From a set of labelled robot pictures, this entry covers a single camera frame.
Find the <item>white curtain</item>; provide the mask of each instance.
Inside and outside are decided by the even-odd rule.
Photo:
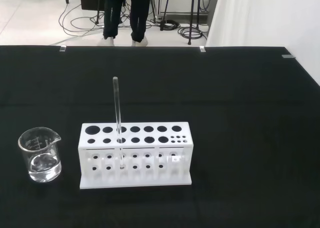
[[[320,84],[320,0],[218,0],[207,46],[283,46]]]

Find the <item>white sneaker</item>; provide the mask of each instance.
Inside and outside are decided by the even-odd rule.
[[[132,47],[145,47],[147,45],[148,45],[148,40],[145,36],[140,43],[132,40]]]
[[[107,39],[105,38],[102,38],[99,43],[98,43],[98,46],[114,46],[114,39],[113,37],[109,37]]]

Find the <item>water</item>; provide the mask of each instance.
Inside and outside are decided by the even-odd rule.
[[[28,171],[34,181],[48,182],[61,173],[61,162],[51,153],[39,154],[30,160]]]

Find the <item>table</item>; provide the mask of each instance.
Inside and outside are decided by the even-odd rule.
[[[319,224],[320,89],[285,48],[0,46],[0,227]],[[79,190],[84,122],[188,121],[190,186]],[[18,137],[44,126],[62,173],[29,180]]]

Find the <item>white test tube rack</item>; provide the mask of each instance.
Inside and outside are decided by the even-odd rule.
[[[122,143],[116,123],[82,125],[81,189],[191,184],[194,144],[187,122],[121,125]]]

